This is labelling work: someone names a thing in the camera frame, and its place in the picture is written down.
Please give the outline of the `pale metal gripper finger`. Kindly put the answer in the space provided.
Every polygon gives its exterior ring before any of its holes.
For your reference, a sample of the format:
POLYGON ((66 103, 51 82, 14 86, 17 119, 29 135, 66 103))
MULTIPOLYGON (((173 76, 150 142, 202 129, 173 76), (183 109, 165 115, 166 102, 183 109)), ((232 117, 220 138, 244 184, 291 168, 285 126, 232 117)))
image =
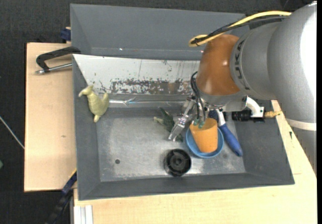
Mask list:
POLYGON ((172 141, 181 141, 183 139, 182 133, 186 127, 188 120, 186 118, 180 118, 172 128, 172 141))
POLYGON ((182 118, 179 118, 174 127, 172 128, 168 140, 182 140, 182 131, 184 129, 184 121, 182 118))

